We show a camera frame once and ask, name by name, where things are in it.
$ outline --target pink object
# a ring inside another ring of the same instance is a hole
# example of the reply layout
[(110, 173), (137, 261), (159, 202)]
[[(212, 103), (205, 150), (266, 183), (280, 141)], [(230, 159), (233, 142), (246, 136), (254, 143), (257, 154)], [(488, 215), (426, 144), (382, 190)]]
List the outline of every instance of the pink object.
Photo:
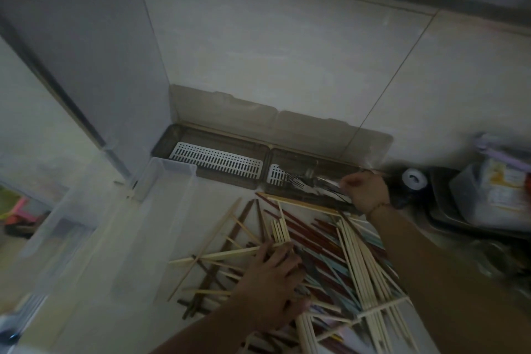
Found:
[(37, 217), (26, 213), (22, 209), (24, 207), (24, 205), (26, 205), (26, 203), (29, 203), (29, 201), (30, 201), (30, 199), (28, 199), (26, 197), (21, 197), (19, 199), (19, 201), (11, 209), (10, 214), (16, 214), (17, 216), (22, 217), (22, 218), (24, 218), (24, 219), (26, 219), (26, 220), (28, 220), (29, 222), (32, 222), (32, 223), (36, 222), (37, 221)]

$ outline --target pile of chopsticks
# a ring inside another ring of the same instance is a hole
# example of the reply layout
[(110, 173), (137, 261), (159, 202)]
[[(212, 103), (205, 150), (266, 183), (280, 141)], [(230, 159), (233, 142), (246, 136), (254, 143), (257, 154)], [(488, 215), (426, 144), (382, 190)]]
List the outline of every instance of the pile of chopsticks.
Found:
[[(255, 333), (243, 343), (243, 350), (265, 352), (301, 352), (318, 353), (318, 345), (325, 346), (337, 354), (356, 353), (343, 344), (341, 331), (355, 328), (356, 333), (367, 335), (377, 353), (392, 352), (392, 344), (385, 320), (389, 320), (395, 335), (418, 352), (410, 330), (397, 307), (408, 301), (397, 275), (389, 266), (386, 252), (379, 236), (367, 227), (366, 223), (355, 217), (347, 217), (342, 212), (327, 207), (315, 206), (279, 196), (256, 194), (278, 212), (262, 210), (259, 200), (251, 200), (239, 217), (234, 212), (240, 199), (229, 209), (215, 226), (210, 237), (200, 248), (197, 255), (170, 261), (171, 265), (186, 265), (181, 280), (170, 295), (171, 300), (179, 291), (191, 269), (197, 265), (206, 275), (198, 288), (182, 289), (181, 292), (193, 292), (191, 301), (178, 300), (186, 306), (184, 318), (196, 313), (209, 312), (203, 303), (221, 304), (230, 289), (226, 280), (237, 283), (245, 272), (245, 266), (227, 263), (235, 257), (253, 255), (258, 245), (274, 239), (274, 246), (292, 241), (304, 255), (304, 265), (312, 271), (299, 285), (297, 292), (309, 295), (312, 307), (297, 317), (296, 330), (288, 325), (283, 330), (268, 333)], [(259, 220), (260, 236), (254, 235), (244, 224), (253, 202)], [(330, 221), (318, 218), (311, 225), (299, 220), (285, 210), (285, 206), (294, 205), (327, 214)], [(206, 254), (206, 250), (223, 226), (234, 223), (220, 252)], [(242, 230), (249, 238), (245, 247), (236, 242)], [(211, 289), (216, 284), (218, 289)]]

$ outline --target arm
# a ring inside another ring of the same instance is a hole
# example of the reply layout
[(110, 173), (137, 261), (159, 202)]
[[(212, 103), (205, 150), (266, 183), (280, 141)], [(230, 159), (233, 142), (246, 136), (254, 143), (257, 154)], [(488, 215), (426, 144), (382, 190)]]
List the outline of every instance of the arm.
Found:
[(438, 248), (393, 209), (380, 176), (352, 174), (342, 179), (342, 188), (368, 214), (442, 354), (531, 352), (531, 322), (508, 293)]
[(293, 244), (278, 247), (265, 261), (272, 242), (265, 243), (226, 303), (183, 329), (152, 354), (234, 354), (254, 331), (276, 329), (306, 311), (309, 299), (292, 301), (295, 287), (306, 273), (297, 266)]

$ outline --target bracelet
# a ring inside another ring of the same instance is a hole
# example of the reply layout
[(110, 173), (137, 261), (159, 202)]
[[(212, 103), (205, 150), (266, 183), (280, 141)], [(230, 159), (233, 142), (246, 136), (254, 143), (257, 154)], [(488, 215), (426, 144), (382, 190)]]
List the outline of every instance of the bracelet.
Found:
[(370, 209), (368, 211), (368, 213), (365, 215), (365, 218), (367, 218), (367, 220), (369, 219), (369, 217), (372, 215), (372, 213), (374, 213), (374, 211), (376, 209), (379, 209), (381, 207), (385, 207), (385, 206), (389, 206), (389, 207), (392, 207), (391, 203), (378, 203), (375, 207), (373, 207), (372, 209)]

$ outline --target hand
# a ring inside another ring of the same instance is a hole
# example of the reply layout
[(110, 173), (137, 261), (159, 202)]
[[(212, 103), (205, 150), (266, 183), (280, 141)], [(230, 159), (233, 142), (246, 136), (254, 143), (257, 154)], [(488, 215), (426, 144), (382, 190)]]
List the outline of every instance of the hand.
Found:
[(286, 325), (310, 305), (308, 298), (293, 300), (295, 287), (306, 276), (298, 268), (301, 257), (291, 252), (293, 244), (279, 246), (264, 262), (271, 247), (271, 241), (260, 247), (228, 302), (249, 317), (252, 330), (261, 332)]
[(371, 171), (347, 175), (339, 186), (363, 214), (369, 213), (378, 204), (390, 203), (387, 185), (381, 176)]

